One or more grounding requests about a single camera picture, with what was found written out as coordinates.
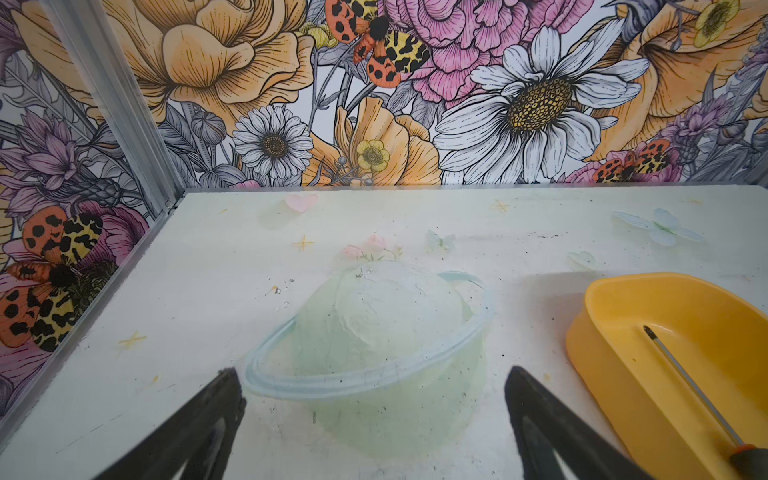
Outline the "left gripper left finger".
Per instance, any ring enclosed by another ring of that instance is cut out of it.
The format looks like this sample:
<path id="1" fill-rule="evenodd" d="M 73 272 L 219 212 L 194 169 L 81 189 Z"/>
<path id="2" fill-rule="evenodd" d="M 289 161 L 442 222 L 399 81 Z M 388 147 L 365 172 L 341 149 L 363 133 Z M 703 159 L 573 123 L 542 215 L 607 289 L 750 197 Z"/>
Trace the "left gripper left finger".
<path id="1" fill-rule="evenodd" d="M 247 401 L 226 368 L 99 479 L 221 479 Z"/>

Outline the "orange black screwdriver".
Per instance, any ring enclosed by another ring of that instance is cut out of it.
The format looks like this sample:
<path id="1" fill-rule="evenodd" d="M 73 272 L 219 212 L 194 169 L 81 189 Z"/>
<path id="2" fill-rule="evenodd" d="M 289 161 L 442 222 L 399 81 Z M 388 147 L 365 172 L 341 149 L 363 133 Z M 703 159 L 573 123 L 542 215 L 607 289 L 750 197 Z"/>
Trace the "orange black screwdriver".
<path id="1" fill-rule="evenodd" d="M 648 338 L 658 348 L 664 358 L 670 363 L 693 394 L 702 403 L 704 408 L 717 422 L 720 428 L 727 435 L 734 446 L 734 450 L 729 457 L 730 464 L 735 468 L 742 479 L 766 479 L 767 478 L 767 449 L 759 448 L 753 444 L 745 442 L 732 425 L 726 420 L 722 413 L 717 409 L 705 392 L 699 387 L 694 379 L 685 370 L 682 364 L 675 358 L 668 347 L 662 342 L 657 334 L 647 325 L 643 326 L 643 331 Z"/>

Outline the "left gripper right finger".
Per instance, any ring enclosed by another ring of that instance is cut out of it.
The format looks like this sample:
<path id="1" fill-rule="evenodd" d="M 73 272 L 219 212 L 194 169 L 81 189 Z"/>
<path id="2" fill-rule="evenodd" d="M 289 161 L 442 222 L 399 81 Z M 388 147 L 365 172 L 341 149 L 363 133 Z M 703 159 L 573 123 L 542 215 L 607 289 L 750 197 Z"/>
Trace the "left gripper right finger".
<path id="1" fill-rule="evenodd" d="M 511 369 L 505 402 L 526 479 L 563 479 L 564 463 L 578 479 L 648 479 L 520 366 Z"/>

